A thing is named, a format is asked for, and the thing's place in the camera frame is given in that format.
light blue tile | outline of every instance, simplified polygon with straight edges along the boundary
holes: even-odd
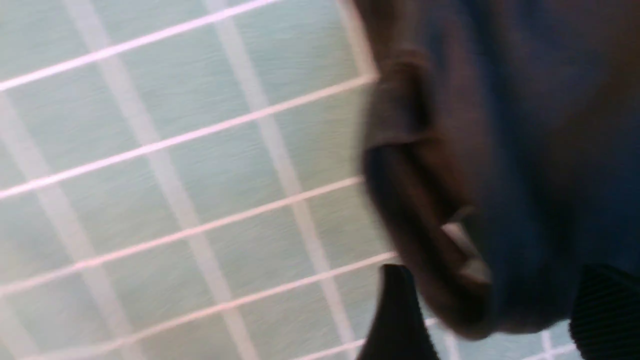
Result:
[[[160,31],[206,15],[200,0],[94,0],[114,42]]]
[[[249,1],[250,0],[227,0],[227,5],[231,7],[231,6],[236,6],[240,4],[245,4],[245,3],[248,3]]]
[[[86,53],[60,1],[3,0],[0,29],[0,80]]]
[[[137,330],[213,305],[211,293],[184,241],[118,259],[105,268]]]
[[[122,58],[163,138],[249,112],[214,28],[167,38]]]
[[[314,274],[288,207],[214,229],[207,237],[235,297]]]
[[[381,291],[381,265],[370,265],[335,278],[356,339],[364,339],[371,328]]]
[[[202,222],[283,197],[254,123],[182,143],[169,152]]]
[[[444,328],[439,323],[435,323],[433,325],[428,326],[427,330],[429,331],[429,337],[431,338],[431,343],[433,344],[433,347],[438,353],[438,356],[440,357],[440,359],[450,359],[451,355],[449,353],[449,349],[447,348],[447,345],[445,342],[447,329]],[[502,360],[502,358],[496,357],[494,360]]]
[[[9,95],[55,172],[138,146],[94,65],[18,87]]]
[[[320,285],[276,294],[240,308],[262,360],[288,360],[340,345]]]
[[[549,329],[551,335],[551,344],[554,347],[560,347],[572,344],[571,334],[569,333],[569,322],[561,322]]]
[[[70,264],[34,193],[0,200],[0,283]]]
[[[346,351],[342,351],[338,354],[321,357],[320,360],[351,360],[351,358]]]
[[[44,352],[110,339],[106,324],[80,275],[12,295],[8,302]]]
[[[483,341],[458,341],[462,360],[522,360],[543,352],[539,334],[493,335]]]
[[[145,158],[62,182],[98,253],[180,230]]]
[[[122,357],[122,355],[120,355],[120,351],[116,350],[108,352],[107,354],[101,356],[97,356],[95,360],[124,360],[124,358]]]
[[[142,341],[148,359],[239,360],[236,346],[220,315],[198,319]]]
[[[580,356],[580,352],[578,350],[574,350],[566,354],[556,355],[554,360],[583,360],[583,357]]]
[[[311,198],[309,205],[333,268],[388,251],[385,234],[358,186]]]
[[[235,20],[273,103],[358,75],[335,1],[280,1]]]
[[[276,116],[305,190],[360,173],[366,89],[327,97]]]
[[[433,314],[429,306],[427,306],[427,303],[422,298],[422,295],[420,294],[420,290],[416,288],[415,291],[418,295],[418,304],[420,305],[420,311],[422,311],[422,315],[424,316],[424,318],[425,319],[436,318],[436,316]]]
[[[9,349],[0,341],[0,360],[14,360]]]
[[[13,157],[0,143],[0,189],[20,185],[26,181]]]

dark fabric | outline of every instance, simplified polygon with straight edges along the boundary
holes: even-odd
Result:
[[[640,359],[640,277],[585,266],[569,329],[585,360]]]
[[[438,360],[411,273],[404,266],[390,264],[380,272],[378,308],[358,360]]]
[[[440,319],[536,332],[583,265],[640,275],[640,1],[355,2],[380,70],[367,189]],[[440,228],[463,206],[490,284]]]

white grout line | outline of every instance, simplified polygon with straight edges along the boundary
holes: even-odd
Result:
[[[123,152],[121,154],[117,154],[114,156],[110,156],[108,158],[104,158],[98,161],[94,161],[89,164],[81,165],[76,168],[72,168],[70,170],[65,170],[62,172],[58,172],[57,174],[43,176],[37,179],[30,180],[24,184],[20,184],[11,188],[7,188],[4,190],[0,190],[0,200],[15,196],[18,194],[30,192],[31,190],[36,190],[39,188],[43,188],[60,181],[64,181],[67,179],[71,179],[76,176],[80,176],[86,174],[88,172],[93,172],[99,170],[104,167],[108,167],[110,165],[114,165],[117,163],[121,163],[123,161],[131,160],[134,158],[138,158],[140,156],[150,154],[151,152],[155,152],[161,149],[165,149],[180,143],[184,143],[190,140],[194,140],[197,138],[201,138],[203,136],[211,135],[213,133],[217,133],[219,131],[238,126],[240,124],[244,124],[245,122],[253,121],[268,115],[272,115],[278,113],[280,111],[288,110],[294,108],[296,106],[300,106],[302,104],[306,104],[309,102],[313,102],[324,97],[328,97],[331,95],[339,94],[344,91],[348,91],[359,86],[371,83],[374,81],[374,78],[361,76],[356,79],[347,80],[343,83],[339,83],[333,86],[329,86],[328,88],[324,88],[322,90],[318,90],[316,92],[312,92],[307,95],[302,95],[301,97],[297,97],[295,99],[291,99],[288,101],[281,102],[280,104],[276,104],[273,106],[269,106],[268,108],[264,108],[259,111],[255,111],[246,115],[242,115],[240,117],[236,117],[234,119],[226,120],[211,126],[204,127],[202,129],[198,129],[183,135],[175,136],[173,138],[169,138],[166,140],[162,140],[160,142],[151,143],[148,145],[144,145],[137,149]]]
[[[321,358],[326,357],[326,356],[339,354],[339,353],[341,353],[341,352],[343,352],[345,350],[347,350],[347,351],[355,350],[357,347],[361,347],[362,345],[364,345],[364,341],[365,341],[364,339],[357,340],[357,341],[352,341],[351,343],[344,344],[344,345],[341,345],[339,347],[330,348],[328,350],[316,352],[315,354],[310,354],[310,355],[303,356],[303,357],[297,357],[294,360],[316,360],[316,359],[321,359]]]
[[[456,341],[456,335],[452,331],[447,331],[447,333],[444,334],[444,345],[449,352],[449,360],[460,360],[458,342]]]
[[[210,12],[217,12],[227,6],[226,0],[204,0],[204,2]],[[259,111],[268,108],[269,101],[234,20],[227,18],[217,22],[215,25],[220,42],[234,75],[243,89],[244,97],[250,109]],[[300,181],[275,119],[271,115],[265,116],[258,119],[257,123],[284,192],[287,196],[300,194],[302,192]],[[314,270],[317,274],[329,271],[329,262],[307,204],[305,201],[295,202],[292,204],[292,210]],[[333,321],[336,324],[340,340],[343,344],[355,341],[355,334],[335,281],[327,278],[322,280],[320,285],[329,305]],[[350,349],[348,352],[352,358],[355,357],[354,349]]]
[[[377,76],[378,69],[373,61],[371,46],[353,0],[335,0],[335,2],[336,6],[338,6],[342,26],[351,45],[358,73],[366,76]]]
[[[89,357],[95,357],[98,354],[104,354],[106,352],[117,349],[118,347],[124,346],[126,344],[135,343],[142,339],[148,338],[155,334],[158,334],[163,331],[167,331],[174,327],[183,325],[185,323],[193,322],[195,320],[205,318],[207,316],[211,316],[213,314],[220,313],[222,311],[226,311],[229,309],[234,309],[239,306],[249,304],[251,302],[255,302],[266,297],[270,297],[279,293],[283,293],[285,291],[289,291],[295,288],[299,288],[301,286],[306,286],[309,284],[314,284],[315,282],[322,281],[324,279],[332,278],[341,274],[345,274],[351,272],[353,270],[357,270],[359,268],[363,268],[365,266],[374,265],[376,263],[380,263],[382,261],[392,259],[396,256],[394,252],[386,252],[384,254],[380,254],[377,256],[373,256],[369,259],[365,259],[362,261],[358,261],[357,263],[353,263],[350,265],[342,266],[340,268],[336,268],[334,270],[313,275],[310,277],[306,277],[304,279],[300,279],[293,282],[288,282],[287,284],[279,285],[275,288],[271,288],[268,290],[260,291],[258,293],[254,293],[252,295],[247,295],[245,297],[241,297],[226,303],[218,304],[215,306],[207,307],[205,309],[201,309],[195,311],[193,313],[181,316],[179,318],[175,318],[173,320],[169,320],[164,323],[160,323],[159,325],[150,327],[148,329],[142,330],[128,338],[121,338],[114,341],[108,341],[103,344],[93,345],[89,347],[76,347],[66,350],[59,350],[55,352],[51,352],[48,354],[44,354],[42,356],[36,357],[27,357],[23,360],[71,360],[71,359],[86,359]]]
[[[438,319],[434,319],[434,318],[429,318],[427,320],[425,320],[425,323],[437,323]],[[351,349],[351,348],[357,348],[357,347],[361,347],[362,345],[364,345],[366,342],[366,339],[360,339],[357,341],[354,341],[352,343],[348,343],[345,345],[341,345],[339,347],[334,347],[334,348],[329,348],[327,350],[323,350],[320,352],[315,352],[313,354],[309,354],[303,357],[297,357],[296,359],[293,360],[316,360],[316,359],[322,359],[323,357],[326,356],[331,356],[331,355],[335,355],[335,354],[339,354],[347,349]],[[555,355],[559,355],[559,354],[567,354],[569,352],[572,352],[575,350],[575,345],[567,345],[567,346],[563,346],[563,347],[558,347],[555,348],[552,351],[553,354]],[[546,354],[536,354],[533,356],[529,356],[526,357],[525,359],[522,360],[543,360],[545,358]]]
[[[554,360],[553,345],[551,344],[551,333],[548,330],[540,332],[542,349],[545,352],[545,360]]]
[[[425,326],[432,326],[434,324],[438,323],[438,319],[437,318],[428,318],[424,321],[424,325]],[[335,355],[335,354],[339,354],[345,350],[351,350],[351,349],[356,349],[358,347],[361,347],[362,345],[364,345],[365,343],[365,339],[360,339],[360,340],[356,340],[353,341],[351,343],[348,344],[344,344],[341,345],[339,347],[333,347],[333,348],[329,348],[327,350],[323,350],[320,352],[314,352],[313,354],[309,354],[309,355],[305,355],[303,357],[297,357],[296,359],[293,360],[316,360],[316,359],[321,359],[323,357],[326,356],[331,356],[331,355]]]
[[[86,0],[65,0],[65,2],[72,20],[91,51],[98,51],[110,45],[109,35],[90,2]],[[112,56],[98,61],[97,64],[137,141],[142,145],[160,141],[161,138],[152,117],[119,57]],[[147,154],[147,158],[163,196],[180,227],[182,229],[198,227],[200,219],[169,155],[164,151],[157,151]],[[207,238],[204,234],[198,233],[190,236],[187,242],[212,298],[219,304],[230,301],[231,290]],[[259,360],[239,311],[230,309],[222,315],[243,360]]]
[[[90,63],[94,63],[96,61],[109,58],[110,56],[124,53],[125,51],[130,51],[137,47],[151,44],[151,43],[154,43],[154,42],[157,42],[181,33],[185,33],[187,31],[191,31],[193,29],[201,28],[202,26],[213,24],[220,20],[227,19],[229,17],[236,16],[240,13],[248,12],[250,10],[260,8],[262,6],[275,3],[277,1],[280,1],[280,0],[249,1],[247,3],[233,6],[231,8],[224,9],[222,11],[212,13],[207,16],[203,16],[191,21],[183,22],[182,24],[178,24],[170,28],[166,28],[158,32],[151,33],[143,37],[139,37],[127,42],[123,42],[122,44],[109,46],[104,49],[80,56],[75,59],[67,60],[44,69],[36,70],[29,74],[18,76],[17,78],[2,81],[0,83],[0,92],[11,89],[11,88],[15,88],[17,86],[21,86],[27,83],[31,83],[33,81],[43,79],[55,74],[59,74],[61,72],[65,72],[65,71],[74,69],[76,67],[81,67]]]
[[[15,359],[40,353],[38,345],[4,299],[0,299],[0,339]]]
[[[96,267],[96,266],[101,266],[104,263],[107,263],[109,261],[114,261],[120,258],[124,258],[126,256],[130,256],[133,254],[137,254],[139,252],[143,252],[146,250],[150,250],[153,248],[156,248],[158,246],[162,246],[162,245],[166,245],[169,243],[173,243],[175,241],[179,241],[182,240],[184,238],[202,233],[204,231],[208,231],[211,229],[215,229],[217,227],[221,227],[224,225],[228,225],[234,222],[238,222],[250,217],[254,217],[256,215],[262,214],[262,213],[266,213],[268,211],[272,211],[275,209],[280,209],[283,208],[285,206],[290,206],[291,204],[301,201],[301,200],[305,200],[305,199],[309,199],[315,196],[319,196],[322,195],[324,193],[328,193],[328,192],[332,192],[341,188],[345,188],[347,186],[351,186],[354,184],[358,184],[360,183],[362,180],[359,177],[352,177],[349,179],[345,179],[342,181],[338,181],[336,183],[333,184],[329,184],[329,185],[325,185],[322,186],[320,188],[316,188],[313,190],[309,190],[307,192],[303,192],[299,195],[296,196],[292,196],[292,197],[288,197],[282,200],[278,200],[278,201],[274,201],[274,202],[270,202],[269,204],[265,204],[262,206],[259,206],[257,208],[253,208],[247,211],[243,211],[241,213],[237,213],[237,214],[233,214],[230,215],[228,217],[224,217],[218,220],[214,220],[212,222],[200,225],[198,227],[194,227],[191,229],[186,229],[183,231],[179,231],[175,234],[171,234],[168,236],[163,236],[162,238],[158,238],[146,243],[142,243],[142,244],[137,244],[135,246],[132,247],[128,247],[122,250],[118,250],[116,252],[112,252],[109,254],[105,254],[105,255],[101,255],[101,256],[97,256],[95,258],[92,259],[86,259],[86,260],[82,260],[82,261],[78,261],[77,263],[73,264],[73,265],[69,265],[57,270],[53,270],[52,272],[47,272],[45,274],[40,274],[40,275],[36,275],[34,277],[30,277],[29,279],[25,279],[25,280],[21,280],[21,281],[16,281],[16,282],[11,282],[9,284],[0,286],[0,297],[5,297],[7,295],[11,295],[14,293],[19,293],[22,291],[26,291],[28,289],[34,288],[36,286],[45,284],[47,282],[51,282],[53,280],[59,279],[61,277],[66,277],[72,274],[75,274],[76,272],[82,271],[85,268],[92,268],[92,267]]]
[[[0,128],[0,140],[26,178],[44,176],[50,172],[29,131],[4,93],[0,93]],[[36,196],[71,259],[82,261],[94,257],[91,241],[62,189],[52,186],[36,192]],[[129,335],[132,332],[131,325],[104,269],[96,266],[85,269],[81,275],[110,333],[114,337]],[[144,359],[138,347],[123,348],[122,354],[126,360]]]
[[[561,355],[561,354],[568,354],[568,353],[573,352],[575,350],[576,350],[575,344],[569,344],[569,345],[564,345],[564,346],[552,349],[551,350],[551,354],[553,356],[556,356],[556,355]],[[522,360],[545,360],[546,358],[547,358],[547,353],[544,352],[542,354],[536,354],[536,355],[533,355],[533,356],[526,357],[526,358],[524,358]]]

